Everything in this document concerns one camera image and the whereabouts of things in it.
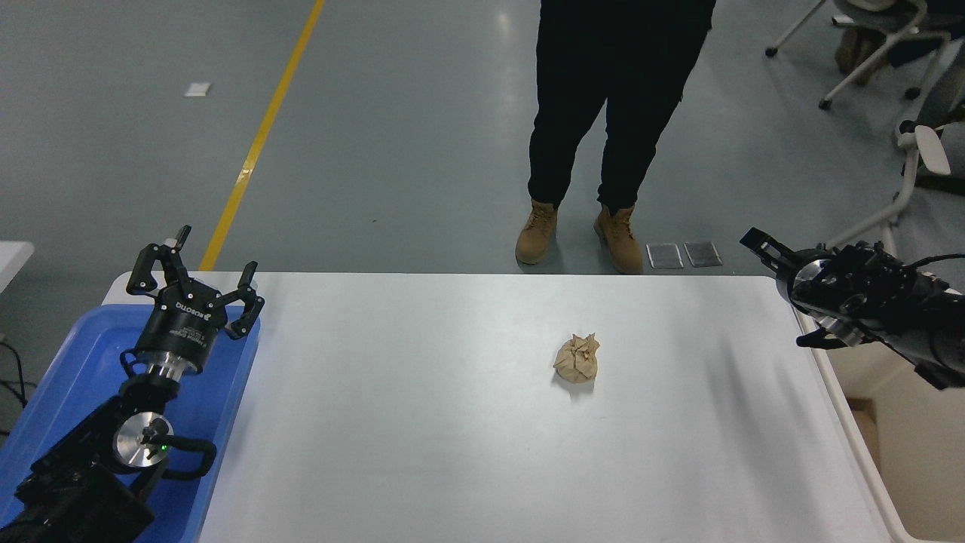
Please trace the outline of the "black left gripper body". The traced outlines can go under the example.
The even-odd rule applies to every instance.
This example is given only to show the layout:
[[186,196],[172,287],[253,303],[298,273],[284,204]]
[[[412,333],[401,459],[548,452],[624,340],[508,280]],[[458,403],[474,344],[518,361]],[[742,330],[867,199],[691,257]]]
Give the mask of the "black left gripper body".
[[183,371],[204,371],[218,333],[227,324],[223,306],[215,305],[221,293],[200,281],[189,281],[191,295],[182,285],[161,289],[145,329],[136,343],[138,364],[179,362]]

